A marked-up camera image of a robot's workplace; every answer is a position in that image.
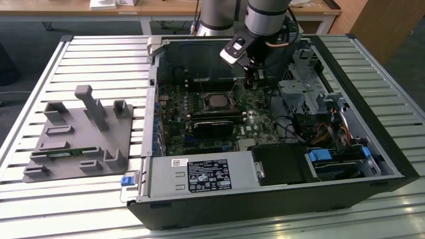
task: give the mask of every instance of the motherboard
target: motherboard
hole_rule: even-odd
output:
[[[188,79],[160,87],[166,155],[246,151],[280,142],[269,92],[242,79]]]

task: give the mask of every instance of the yellow wire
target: yellow wire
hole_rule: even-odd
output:
[[[314,141],[313,144],[317,144],[319,141],[323,141],[323,140],[327,138],[329,135],[330,135],[330,134],[329,134],[329,132],[327,132],[323,136],[319,137],[318,140]]]

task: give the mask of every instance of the desk leg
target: desk leg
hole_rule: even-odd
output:
[[[45,29],[46,31],[52,31],[52,30],[53,30],[52,22],[50,22],[50,21],[42,21],[41,24],[42,24],[44,29]]]
[[[333,21],[334,21],[335,16],[325,16],[325,19],[322,20],[322,22],[319,23],[319,26],[317,28],[317,32],[315,34],[327,34]]]
[[[150,17],[149,16],[141,16],[138,17],[138,22],[141,25],[141,31],[144,35],[152,35],[150,30]]]

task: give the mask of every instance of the green circuit board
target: green circuit board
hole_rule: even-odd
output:
[[[192,154],[198,149],[208,153],[241,151],[240,143],[260,145],[278,143],[276,124],[268,111],[268,94],[262,88],[256,91],[245,89],[242,82],[236,82],[232,88],[230,111],[244,112],[244,122],[234,124],[232,134],[224,138],[204,138],[197,140],[192,133],[192,122],[188,115],[205,112],[205,98],[228,92],[188,93],[181,87],[168,86],[166,95],[161,98],[164,134],[166,139],[166,155]]]

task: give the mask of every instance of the blue latch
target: blue latch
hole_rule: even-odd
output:
[[[125,187],[125,186],[133,186],[136,183],[136,177],[134,176],[124,176],[121,178],[121,186]]]
[[[367,158],[369,156],[371,156],[371,153],[370,153],[367,147],[362,147],[362,148],[361,148],[361,151],[363,152],[366,158]]]
[[[309,156],[311,162],[331,160],[329,150],[326,150],[326,149],[314,149],[314,150],[311,150],[311,152],[307,153],[307,156]]]

